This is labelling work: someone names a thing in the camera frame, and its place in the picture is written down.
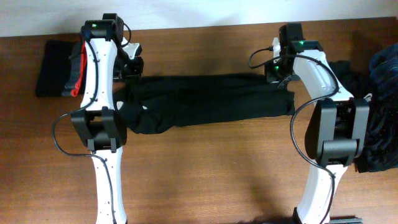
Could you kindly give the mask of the black t-shirt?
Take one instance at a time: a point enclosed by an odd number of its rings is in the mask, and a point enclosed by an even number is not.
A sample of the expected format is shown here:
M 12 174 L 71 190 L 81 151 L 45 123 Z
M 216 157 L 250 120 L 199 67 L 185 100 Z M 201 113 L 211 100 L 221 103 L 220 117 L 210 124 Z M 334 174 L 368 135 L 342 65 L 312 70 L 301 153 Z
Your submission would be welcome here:
M 143 77 L 114 92 L 113 100 L 136 134 L 295 112 L 293 92 L 255 73 Z

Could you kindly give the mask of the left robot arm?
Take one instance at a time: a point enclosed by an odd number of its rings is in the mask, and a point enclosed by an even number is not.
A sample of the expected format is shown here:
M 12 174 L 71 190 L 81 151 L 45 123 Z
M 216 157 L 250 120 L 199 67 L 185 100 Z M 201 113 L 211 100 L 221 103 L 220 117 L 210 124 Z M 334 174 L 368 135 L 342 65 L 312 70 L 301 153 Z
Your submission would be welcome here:
M 97 223 L 127 223 L 121 187 L 121 157 L 127 127 L 117 115 L 113 85 L 141 77 L 141 45 L 124 38 L 124 21 L 116 13 L 88 20 L 81 28 L 85 90 L 71 122 L 89 150 L 96 175 Z

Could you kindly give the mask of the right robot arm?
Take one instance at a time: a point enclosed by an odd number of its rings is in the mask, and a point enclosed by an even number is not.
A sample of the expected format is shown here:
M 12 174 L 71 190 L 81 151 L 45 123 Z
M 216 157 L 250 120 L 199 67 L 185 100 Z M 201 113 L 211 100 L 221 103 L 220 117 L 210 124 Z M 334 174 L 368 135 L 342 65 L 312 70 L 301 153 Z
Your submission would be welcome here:
M 303 81 L 314 105 L 305 133 L 305 149 L 298 153 L 310 164 L 301 201 L 291 223 L 361 223 L 361 219 L 331 219 L 337 186 L 348 167 L 362 154 L 369 116 L 364 98 L 355 98 L 330 68 L 322 46 L 303 36 L 299 23 L 279 28 L 272 43 L 274 57 L 266 65 L 278 75 L 296 75 Z

